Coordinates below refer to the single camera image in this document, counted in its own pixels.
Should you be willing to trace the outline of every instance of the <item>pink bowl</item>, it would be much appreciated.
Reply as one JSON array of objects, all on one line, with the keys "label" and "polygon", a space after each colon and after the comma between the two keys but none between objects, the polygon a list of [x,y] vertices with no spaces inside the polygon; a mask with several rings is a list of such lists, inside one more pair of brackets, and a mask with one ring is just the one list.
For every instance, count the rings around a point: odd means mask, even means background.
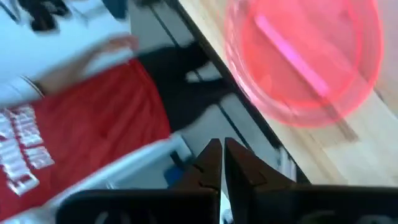
[{"label": "pink bowl", "polygon": [[[268,26],[261,29],[259,17]],[[315,127],[344,118],[379,74],[382,32],[373,0],[230,0],[225,27],[233,77],[262,113],[282,123]]]}]

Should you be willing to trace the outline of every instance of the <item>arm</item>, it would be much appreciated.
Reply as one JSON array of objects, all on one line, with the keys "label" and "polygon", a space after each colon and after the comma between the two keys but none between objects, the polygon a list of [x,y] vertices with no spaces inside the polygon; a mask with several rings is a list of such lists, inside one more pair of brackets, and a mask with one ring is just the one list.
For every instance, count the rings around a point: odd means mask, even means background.
[{"label": "arm", "polygon": [[126,47],[135,49],[136,45],[137,40],[131,35],[115,37],[89,49],[77,59],[47,72],[43,78],[37,80],[34,84],[44,95],[52,95],[78,83],[89,64],[99,55],[115,52]]}]

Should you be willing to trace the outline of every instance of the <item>wooden table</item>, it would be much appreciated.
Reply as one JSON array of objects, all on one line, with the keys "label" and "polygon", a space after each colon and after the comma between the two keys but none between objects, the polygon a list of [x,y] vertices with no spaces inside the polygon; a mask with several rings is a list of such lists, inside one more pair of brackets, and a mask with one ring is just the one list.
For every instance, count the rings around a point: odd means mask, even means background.
[{"label": "wooden table", "polygon": [[[251,114],[274,147],[283,145],[313,184],[398,186],[398,1],[377,0],[384,28],[384,60],[375,90],[352,114],[325,128],[293,128]],[[179,0],[188,28],[201,37],[222,75],[227,0]]]}]

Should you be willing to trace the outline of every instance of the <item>black tool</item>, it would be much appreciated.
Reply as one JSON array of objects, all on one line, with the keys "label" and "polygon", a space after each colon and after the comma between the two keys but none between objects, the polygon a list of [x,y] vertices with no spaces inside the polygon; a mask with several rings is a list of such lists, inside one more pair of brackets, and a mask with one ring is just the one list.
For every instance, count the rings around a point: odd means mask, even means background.
[{"label": "black tool", "polygon": [[[221,143],[213,139],[165,190],[89,190],[70,196],[57,223],[219,223]],[[234,223],[390,223],[398,190],[292,182],[234,139],[225,140]]]}]

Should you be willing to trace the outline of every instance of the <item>shirt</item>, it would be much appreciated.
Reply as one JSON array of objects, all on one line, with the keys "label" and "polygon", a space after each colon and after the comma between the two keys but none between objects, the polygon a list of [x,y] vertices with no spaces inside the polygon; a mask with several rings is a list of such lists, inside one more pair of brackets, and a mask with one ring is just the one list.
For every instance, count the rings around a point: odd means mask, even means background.
[{"label": "shirt", "polygon": [[0,221],[169,135],[154,82],[134,59],[60,94],[3,108]]}]

